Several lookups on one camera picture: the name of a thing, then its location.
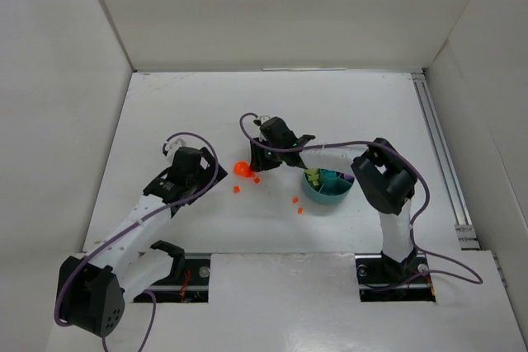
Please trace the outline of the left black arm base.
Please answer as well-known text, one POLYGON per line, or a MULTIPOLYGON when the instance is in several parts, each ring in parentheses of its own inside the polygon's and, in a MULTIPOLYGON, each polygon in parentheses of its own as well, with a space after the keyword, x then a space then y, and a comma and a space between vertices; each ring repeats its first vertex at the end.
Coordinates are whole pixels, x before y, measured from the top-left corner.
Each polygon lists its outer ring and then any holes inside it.
POLYGON ((81 262, 70 256, 59 269, 57 291, 66 290, 60 299, 59 319, 105 338, 116 329, 124 313, 124 290, 110 266, 101 269, 92 264, 86 264, 67 284, 81 262))

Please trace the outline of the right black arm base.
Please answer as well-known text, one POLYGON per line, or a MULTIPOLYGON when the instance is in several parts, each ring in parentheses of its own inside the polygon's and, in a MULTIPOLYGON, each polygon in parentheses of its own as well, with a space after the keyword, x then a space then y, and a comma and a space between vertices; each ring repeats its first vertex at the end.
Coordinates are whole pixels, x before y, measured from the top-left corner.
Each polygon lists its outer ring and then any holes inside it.
POLYGON ((401 213, 408 199, 414 196, 417 177, 394 154, 395 149, 384 138, 376 138, 353 160, 351 169, 367 201, 382 214, 401 213))

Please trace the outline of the lime green figure lego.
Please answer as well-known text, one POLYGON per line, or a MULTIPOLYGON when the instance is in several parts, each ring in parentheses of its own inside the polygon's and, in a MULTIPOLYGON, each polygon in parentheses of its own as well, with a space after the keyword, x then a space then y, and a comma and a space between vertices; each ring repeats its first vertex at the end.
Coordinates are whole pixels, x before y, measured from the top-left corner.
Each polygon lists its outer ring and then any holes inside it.
POLYGON ((304 171, 304 174, 306 176, 306 179, 307 179, 308 183, 313 188, 316 188, 316 187, 320 186, 319 169, 318 168, 309 168, 309 169, 304 171))

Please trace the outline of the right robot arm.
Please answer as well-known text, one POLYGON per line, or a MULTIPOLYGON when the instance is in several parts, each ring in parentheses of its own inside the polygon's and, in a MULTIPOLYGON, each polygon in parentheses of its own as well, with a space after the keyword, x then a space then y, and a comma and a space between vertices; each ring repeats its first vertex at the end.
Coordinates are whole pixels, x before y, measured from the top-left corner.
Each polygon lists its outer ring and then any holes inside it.
POLYGON ((250 140, 252 171, 269 171, 285 164, 303 171, 352 176, 379 213, 382 256, 402 264, 416 254, 410 208, 417 176, 387 140, 311 146, 313 135, 296 136, 280 117, 257 117, 254 124, 259 136, 250 140))

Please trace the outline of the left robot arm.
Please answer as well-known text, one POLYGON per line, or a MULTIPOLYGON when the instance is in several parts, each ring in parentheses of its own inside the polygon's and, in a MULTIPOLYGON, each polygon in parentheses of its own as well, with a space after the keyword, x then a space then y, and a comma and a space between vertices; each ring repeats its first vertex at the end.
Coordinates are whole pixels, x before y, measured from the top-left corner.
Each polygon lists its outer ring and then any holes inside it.
POLYGON ((177 211, 194 203, 228 173, 206 147, 182 147, 172 164, 144 188, 137 204, 105 239, 102 251, 90 252, 98 269, 107 266, 117 278, 126 303, 162 279, 178 279, 185 266, 185 252, 161 239, 161 231, 177 211))

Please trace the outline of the teal square lego brick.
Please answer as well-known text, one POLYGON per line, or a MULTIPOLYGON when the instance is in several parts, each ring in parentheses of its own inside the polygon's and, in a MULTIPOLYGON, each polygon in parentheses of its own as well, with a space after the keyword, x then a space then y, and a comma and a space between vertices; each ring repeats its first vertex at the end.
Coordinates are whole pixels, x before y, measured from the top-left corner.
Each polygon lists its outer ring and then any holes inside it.
POLYGON ((328 178, 328 179, 336 179, 336 178, 339 177, 339 173, 338 172, 330 171, 330 170, 326 170, 326 169, 322 169, 321 170, 321 174, 323 175, 323 177, 328 178))

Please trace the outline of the orange funnel lego piece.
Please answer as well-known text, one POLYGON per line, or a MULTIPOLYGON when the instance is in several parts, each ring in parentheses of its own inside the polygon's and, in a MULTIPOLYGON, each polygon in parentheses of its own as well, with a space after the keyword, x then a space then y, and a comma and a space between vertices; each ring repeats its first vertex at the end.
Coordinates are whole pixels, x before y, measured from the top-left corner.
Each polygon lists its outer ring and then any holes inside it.
POLYGON ((244 178, 254 178, 256 176, 256 173, 251 169, 250 165, 244 161, 237 162, 233 171, 236 176, 244 178))

